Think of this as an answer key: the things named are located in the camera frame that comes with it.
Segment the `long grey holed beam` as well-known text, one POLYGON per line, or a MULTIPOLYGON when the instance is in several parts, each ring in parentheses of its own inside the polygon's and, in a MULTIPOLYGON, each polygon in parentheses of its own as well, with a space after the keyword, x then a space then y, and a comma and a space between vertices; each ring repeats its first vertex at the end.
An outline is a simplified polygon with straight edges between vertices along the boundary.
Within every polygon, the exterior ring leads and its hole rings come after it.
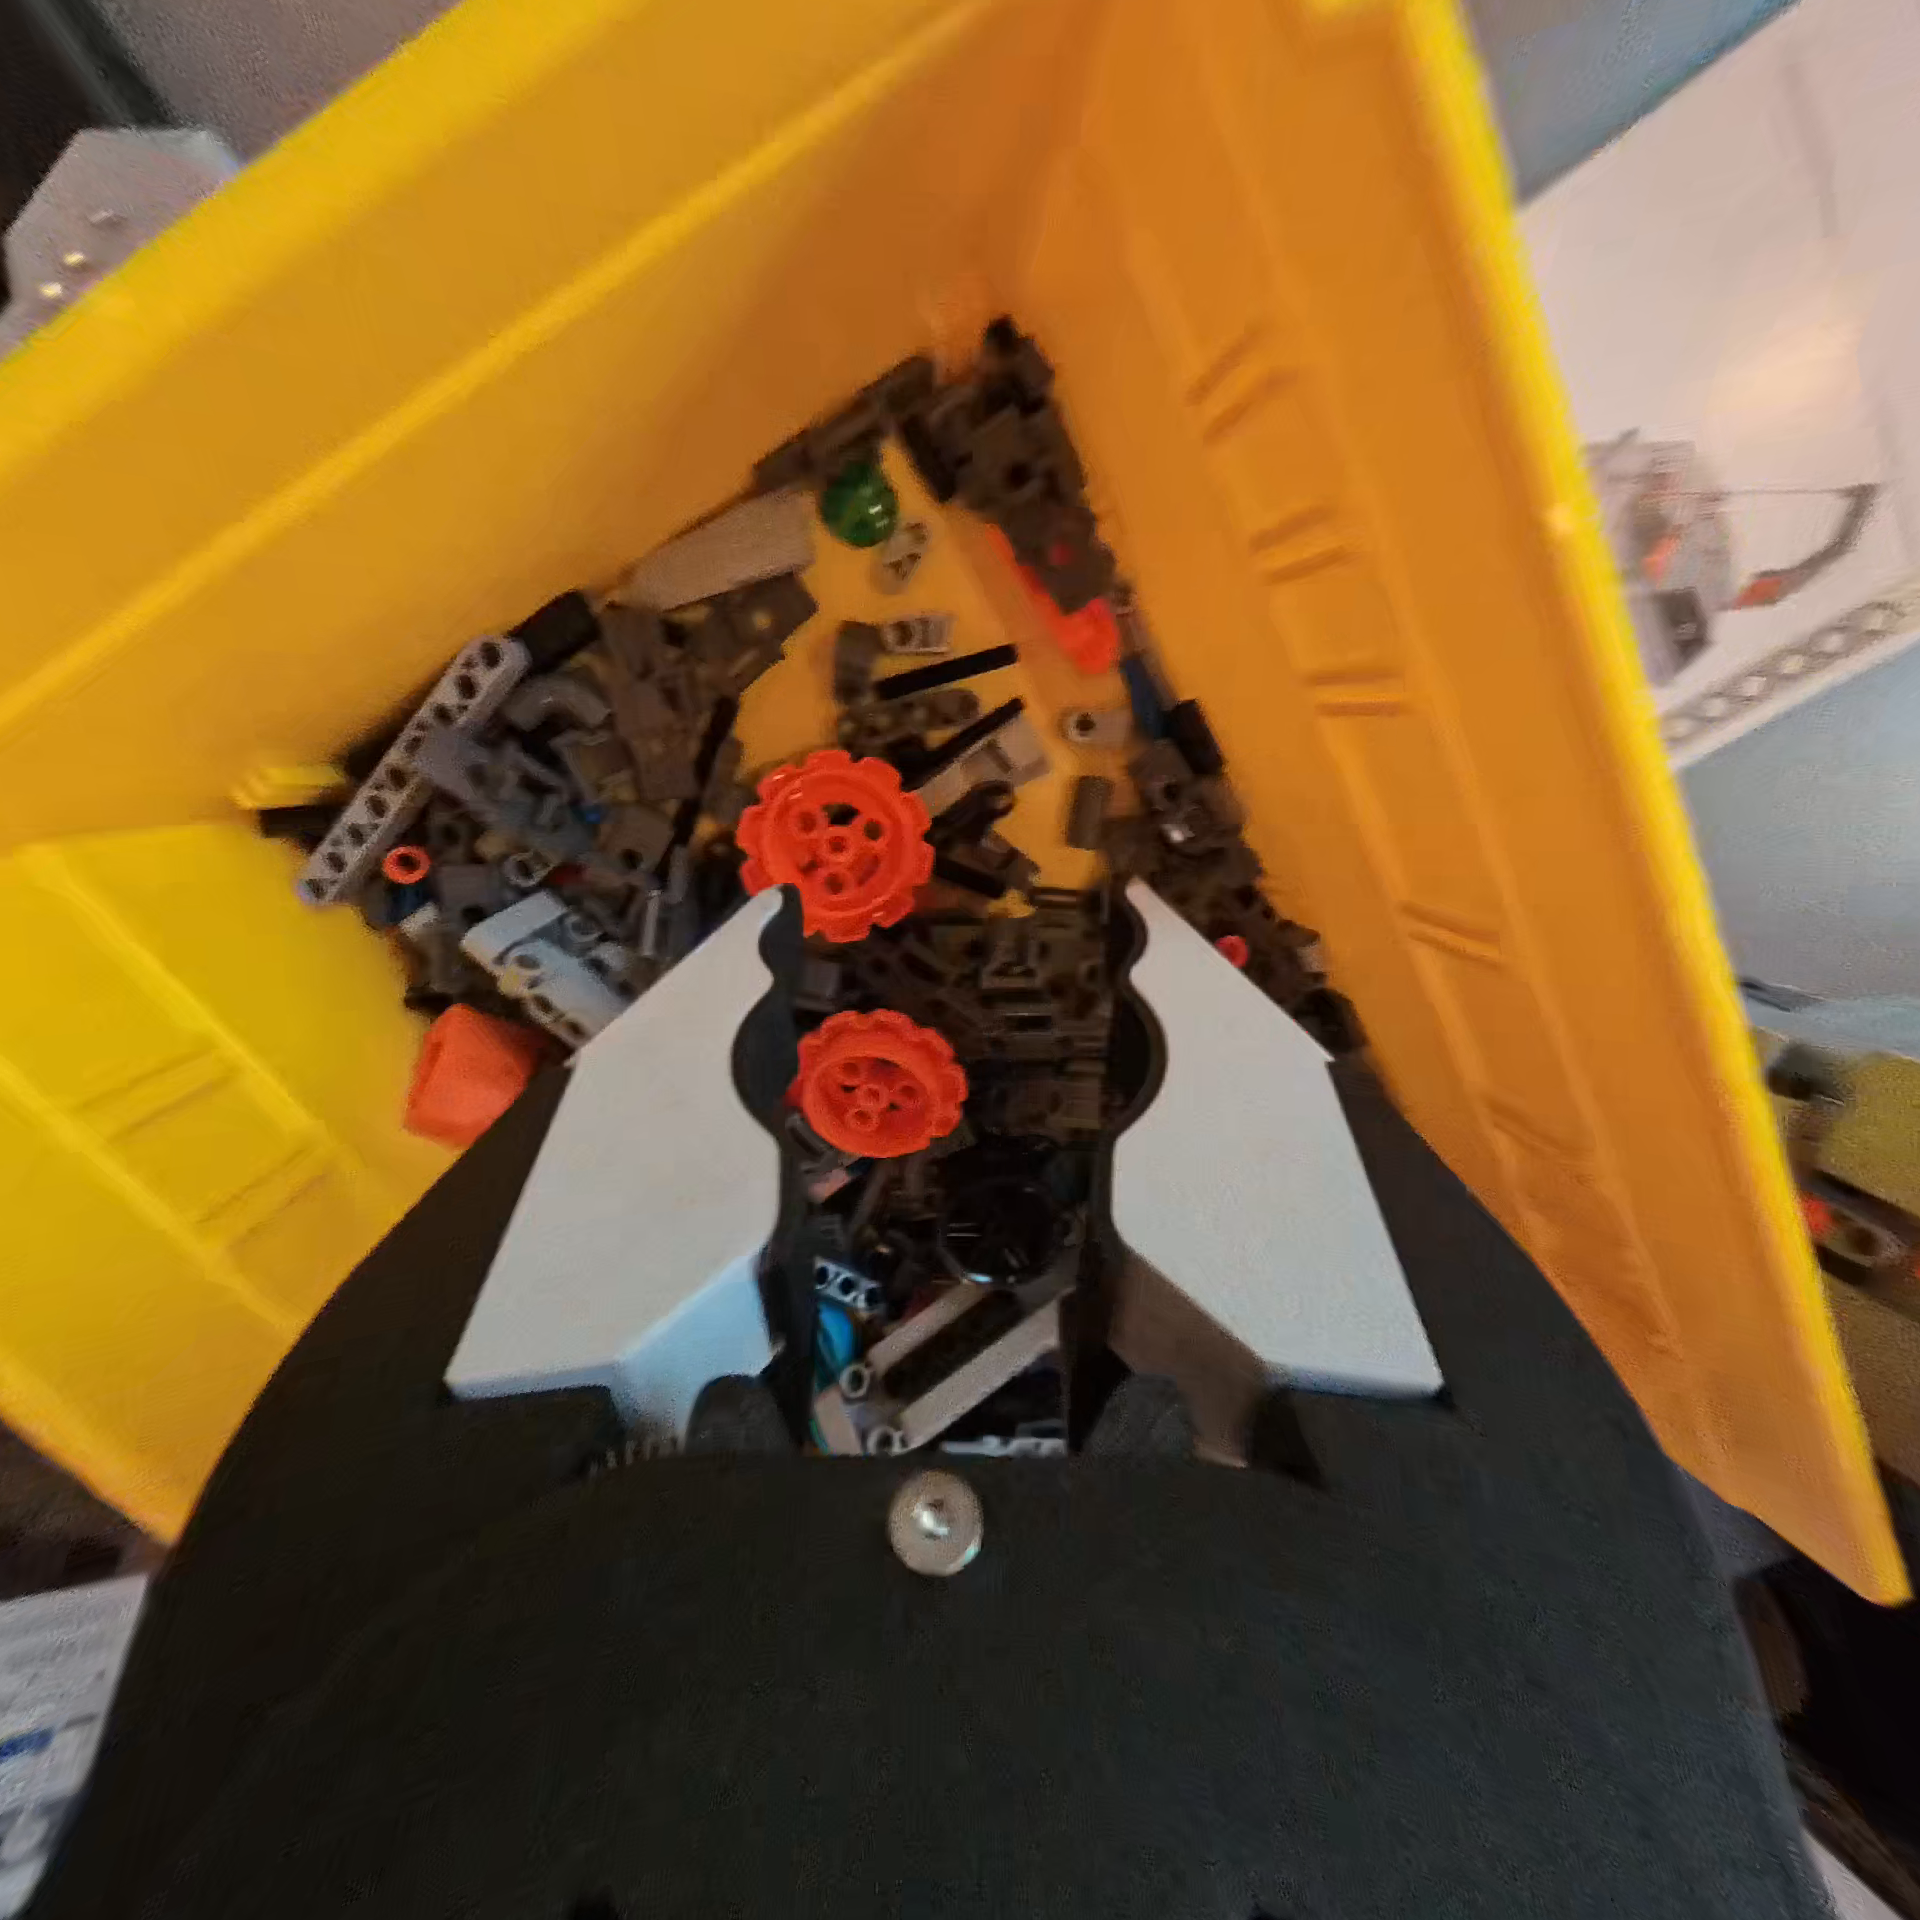
POLYGON ((338 906, 369 881, 431 795, 422 749, 440 735, 478 735, 528 668, 531 648, 519 637, 480 637, 453 653, 306 857, 295 883, 303 906, 338 906))

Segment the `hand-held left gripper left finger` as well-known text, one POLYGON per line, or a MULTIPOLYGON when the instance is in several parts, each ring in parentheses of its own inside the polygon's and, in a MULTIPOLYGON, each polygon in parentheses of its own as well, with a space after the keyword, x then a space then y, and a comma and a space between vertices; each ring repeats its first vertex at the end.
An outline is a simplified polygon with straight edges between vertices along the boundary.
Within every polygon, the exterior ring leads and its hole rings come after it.
POLYGON ((645 1453, 775 1417, 803 945, 794 886, 754 892, 576 1056, 444 1363, 453 1400, 601 1388, 645 1453))

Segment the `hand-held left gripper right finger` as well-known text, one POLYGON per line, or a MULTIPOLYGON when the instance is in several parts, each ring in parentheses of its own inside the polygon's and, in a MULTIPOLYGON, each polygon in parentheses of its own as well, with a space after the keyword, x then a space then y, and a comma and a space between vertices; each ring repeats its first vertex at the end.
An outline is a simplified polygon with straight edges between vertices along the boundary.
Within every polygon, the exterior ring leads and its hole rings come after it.
POLYGON ((1176 1394, 1204 1459, 1283 1451, 1297 1397, 1443 1403, 1329 1053, 1143 879, 1121 917, 1143 1083, 1105 1171, 1112 1352, 1176 1394))

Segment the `pile of dark building bricks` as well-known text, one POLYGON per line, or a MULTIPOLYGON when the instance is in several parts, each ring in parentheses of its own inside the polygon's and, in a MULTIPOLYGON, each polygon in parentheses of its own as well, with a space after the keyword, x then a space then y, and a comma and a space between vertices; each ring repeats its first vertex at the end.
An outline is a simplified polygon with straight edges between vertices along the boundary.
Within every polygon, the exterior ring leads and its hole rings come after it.
MULTIPOLYGON (((884 758, 932 816, 932 881, 859 944, 803 932, 797 1031, 898 1012, 953 1044, 968 1105, 904 1158, 853 1158, 788 1105, 767 1290, 789 1344, 773 1386, 823 1453, 983 1434, 1022 1451, 1013 1413, 1065 1434, 1117 1258, 1115 1122, 1143 1083, 1117 1012, 1121 886, 1143 879, 1323 1049, 1360 1038, 1314 934, 1264 895, 1204 707, 1164 699, 1040 341, 1003 314, 953 372, 898 358, 609 591, 565 589, 493 637, 531 648, 528 674, 478 735, 422 749, 412 824, 312 911, 379 934, 428 1025, 458 1001, 533 1025, 460 934, 549 886, 627 948, 637 1001, 751 898, 733 824, 767 773, 823 749, 884 758), (898 491, 875 552, 831 538, 817 506, 860 453, 898 491), (1067 1249, 1037 1283, 953 1283, 938 1211, 997 1174, 1074 1211, 1067 1249)), ((428 689, 317 799, 253 804, 297 876, 428 689)), ((584 1047, 555 1044, 555 1063, 584 1047)))

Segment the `black rubber tyre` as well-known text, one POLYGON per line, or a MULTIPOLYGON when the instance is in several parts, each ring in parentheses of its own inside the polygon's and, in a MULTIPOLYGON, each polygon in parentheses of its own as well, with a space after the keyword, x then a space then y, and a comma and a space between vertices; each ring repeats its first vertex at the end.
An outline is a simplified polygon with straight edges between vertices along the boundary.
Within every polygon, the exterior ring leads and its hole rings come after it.
POLYGON ((1022 1285, 1055 1268, 1070 1230, 1074 1211, 1043 1181, 991 1174, 944 1199, 932 1246, 953 1283, 1022 1285))

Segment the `orange gear wheel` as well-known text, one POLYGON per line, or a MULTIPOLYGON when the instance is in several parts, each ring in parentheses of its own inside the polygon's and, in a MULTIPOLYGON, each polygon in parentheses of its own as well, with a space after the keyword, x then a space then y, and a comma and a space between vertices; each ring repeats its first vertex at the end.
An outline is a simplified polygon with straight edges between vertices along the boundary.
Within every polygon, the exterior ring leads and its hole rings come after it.
POLYGON ((798 1040, 788 1105, 853 1158, 904 1158, 953 1134, 968 1074, 953 1044, 898 1012, 837 1012, 798 1040))
POLYGON ((884 758, 823 749, 767 773, 733 824, 748 895, 789 886, 803 932, 859 944, 932 881, 932 816, 884 758))

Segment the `orange cone brick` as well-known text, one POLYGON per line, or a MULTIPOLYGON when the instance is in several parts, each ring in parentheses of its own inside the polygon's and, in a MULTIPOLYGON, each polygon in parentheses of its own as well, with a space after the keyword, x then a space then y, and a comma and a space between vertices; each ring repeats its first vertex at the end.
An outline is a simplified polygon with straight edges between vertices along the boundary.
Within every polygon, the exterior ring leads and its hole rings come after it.
POLYGON ((556 1059, 555 1044, 528 1024, 449 1006, 418 1044, 400 1127, 463 1152, 512 1109, 533 1074, 556 1059))

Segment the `grey metal plate with screws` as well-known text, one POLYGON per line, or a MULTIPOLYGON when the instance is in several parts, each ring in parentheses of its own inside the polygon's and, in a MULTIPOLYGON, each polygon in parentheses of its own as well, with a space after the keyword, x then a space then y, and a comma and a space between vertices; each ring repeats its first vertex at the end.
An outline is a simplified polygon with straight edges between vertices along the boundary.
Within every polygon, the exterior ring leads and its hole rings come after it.
POLYGON ((2 353, 241 170, 208 128, 83 128, 2 229, 2 353))

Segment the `grey toy robot model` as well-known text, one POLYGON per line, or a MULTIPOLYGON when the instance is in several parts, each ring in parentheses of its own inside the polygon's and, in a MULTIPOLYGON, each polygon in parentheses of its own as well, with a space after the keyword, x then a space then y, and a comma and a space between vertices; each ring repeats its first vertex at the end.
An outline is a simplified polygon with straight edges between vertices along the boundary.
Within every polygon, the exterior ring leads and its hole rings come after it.
POLYGON ((1866 1436, 1916 1479, 1916 997, 1739 1001, 1866 1436))

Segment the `white printed paper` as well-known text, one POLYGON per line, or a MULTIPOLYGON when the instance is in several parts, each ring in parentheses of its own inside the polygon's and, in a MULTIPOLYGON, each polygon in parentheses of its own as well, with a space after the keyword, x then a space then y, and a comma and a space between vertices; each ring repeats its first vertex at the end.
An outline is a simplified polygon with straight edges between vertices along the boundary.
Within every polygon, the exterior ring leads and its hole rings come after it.
POLYGON ((37 1882, 96 1761, 149 1574, 2 1603, 2 1914, 37 1882))

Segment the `yellow plastic bin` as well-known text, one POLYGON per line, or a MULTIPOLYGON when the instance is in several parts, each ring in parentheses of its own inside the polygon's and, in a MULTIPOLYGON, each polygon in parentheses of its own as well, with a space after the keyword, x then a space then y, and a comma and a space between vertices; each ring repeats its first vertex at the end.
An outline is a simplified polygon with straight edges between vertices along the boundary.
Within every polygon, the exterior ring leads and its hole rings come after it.
POLYGON ((1456 3, 463 3, 2 358, 2 1420, 158 1540, 440 1175, 248 807, 991 314, 1384 1080, 1909 1594, 1456 3))

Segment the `light grey holed block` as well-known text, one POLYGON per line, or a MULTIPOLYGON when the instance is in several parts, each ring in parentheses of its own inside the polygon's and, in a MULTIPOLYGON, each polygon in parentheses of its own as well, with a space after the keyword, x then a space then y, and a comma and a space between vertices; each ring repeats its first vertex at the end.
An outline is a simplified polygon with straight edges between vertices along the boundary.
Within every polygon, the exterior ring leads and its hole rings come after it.
POLYGON ((589 1044, 633 1001, 627 948, 549 886, 478 920, 460 934, 460 953, 565 1049, 589 1044))

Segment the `open white instruction booklet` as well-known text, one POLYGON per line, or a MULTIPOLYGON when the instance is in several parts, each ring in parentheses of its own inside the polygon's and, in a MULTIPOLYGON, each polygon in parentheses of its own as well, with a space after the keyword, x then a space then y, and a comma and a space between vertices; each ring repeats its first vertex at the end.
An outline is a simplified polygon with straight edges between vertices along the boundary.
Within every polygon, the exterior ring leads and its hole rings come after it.
POLYGON ((1789 6, 1521 233, 1668 761, 1913 646, 1916 6, 1789 6))

